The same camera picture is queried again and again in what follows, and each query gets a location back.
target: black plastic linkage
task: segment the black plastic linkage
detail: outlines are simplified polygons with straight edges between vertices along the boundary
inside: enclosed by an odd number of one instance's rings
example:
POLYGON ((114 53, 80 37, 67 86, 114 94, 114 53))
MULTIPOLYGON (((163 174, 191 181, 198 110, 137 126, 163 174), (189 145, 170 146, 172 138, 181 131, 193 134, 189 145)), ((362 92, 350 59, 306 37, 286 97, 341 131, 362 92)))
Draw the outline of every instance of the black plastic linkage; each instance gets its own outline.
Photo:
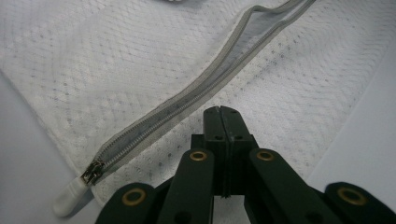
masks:
POLYGON ((330 184, 311 189, 275 151, 259 148, 238 111, 204 112, 204 134, 191 136, 173 178, 154 189, 119 189, 96 223, 212 223, 213 196, 245 195, 250 223, 396 223, 396 215, 364 189, 330 184))

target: mesh laundry bag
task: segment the mesh laundry bag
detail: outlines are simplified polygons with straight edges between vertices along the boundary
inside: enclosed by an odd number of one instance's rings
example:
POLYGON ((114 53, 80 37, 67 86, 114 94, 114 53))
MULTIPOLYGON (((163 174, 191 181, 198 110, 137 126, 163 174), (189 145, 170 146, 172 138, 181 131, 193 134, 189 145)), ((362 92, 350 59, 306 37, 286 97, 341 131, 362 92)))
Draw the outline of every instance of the mesh laundry bag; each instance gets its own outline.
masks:
MULTIPOLYGON (((81 175, 108 139, 194 83, 244 12, 285 2, 6 0, 0 68, 81 175)), ((235 47, 245 50, 265 35, 266 20, 253 16, 235 47)), ((371 80, 395 26, 393 1, 315 2, 202 105, 92 187, 95 198, 104 204, 127 183, 157 186, 172 176, 213 105, 241 112, 259 145, 307 178, 371 80)), ((215 223, 246 220, 240 200, 219 201, 215 223), (224 207, 233 212, 222 214, 224 207)))

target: zipper slider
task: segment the zipper slider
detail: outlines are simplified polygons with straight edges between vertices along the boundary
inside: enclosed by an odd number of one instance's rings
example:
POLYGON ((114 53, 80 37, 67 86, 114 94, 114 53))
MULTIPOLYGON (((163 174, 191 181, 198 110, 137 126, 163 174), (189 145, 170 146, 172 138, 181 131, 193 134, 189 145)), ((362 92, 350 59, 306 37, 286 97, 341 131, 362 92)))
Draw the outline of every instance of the zipper slider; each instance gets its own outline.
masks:
POLYGON ((93 161, 82 176, 76 177, 62 190, 52 205, 57 217, 65 217, 73 211, 89 186, 102 176, 104 165, 103 161, 93 161))

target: white background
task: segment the white background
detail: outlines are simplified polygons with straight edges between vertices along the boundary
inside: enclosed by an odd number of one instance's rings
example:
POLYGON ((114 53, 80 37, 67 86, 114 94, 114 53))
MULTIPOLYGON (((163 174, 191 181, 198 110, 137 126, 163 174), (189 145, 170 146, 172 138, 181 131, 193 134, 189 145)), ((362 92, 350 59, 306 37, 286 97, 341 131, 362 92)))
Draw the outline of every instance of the white background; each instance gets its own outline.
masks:
MULTIPOLYGON (((0 223, 93 223, 101 207, 92 195, 71 217, 51 202, 74 178, 22 98, 0 77, 0 223)), ((345 126, 307 182, 358 185, 396 211, 396 40, 345 126)))

